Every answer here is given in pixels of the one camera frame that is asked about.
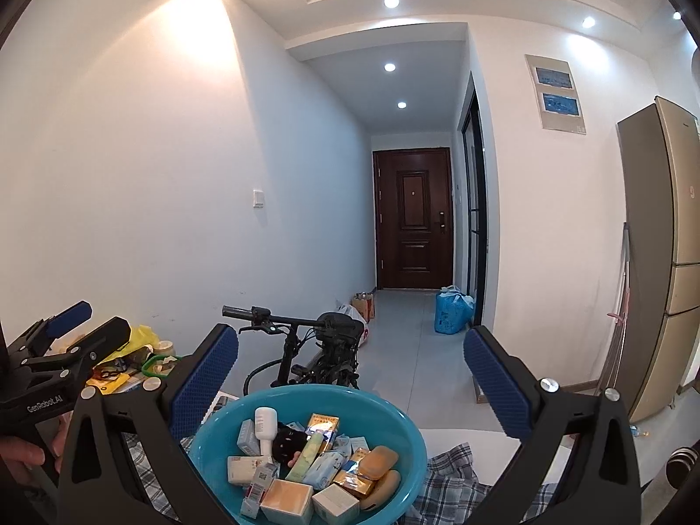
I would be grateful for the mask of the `person's left hand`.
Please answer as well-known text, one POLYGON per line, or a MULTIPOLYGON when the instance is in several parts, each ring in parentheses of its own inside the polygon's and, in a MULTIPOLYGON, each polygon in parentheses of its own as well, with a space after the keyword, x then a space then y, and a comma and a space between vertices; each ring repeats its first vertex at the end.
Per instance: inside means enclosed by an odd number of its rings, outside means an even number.
MULTIPOLYGON (((63 413, 56 418, 56 423, 52 424, 55 432, 51 436, 50 448, 57 472, 62 470, 65 441, 67 441, 71 418, 72 413, 63 413)), ((31 470, 42 466, 46 460, 42 448, 21 438, 10 436, 1 439, 1 458, 13 479, 23 486, 31 486, 35 483, 31 470)))

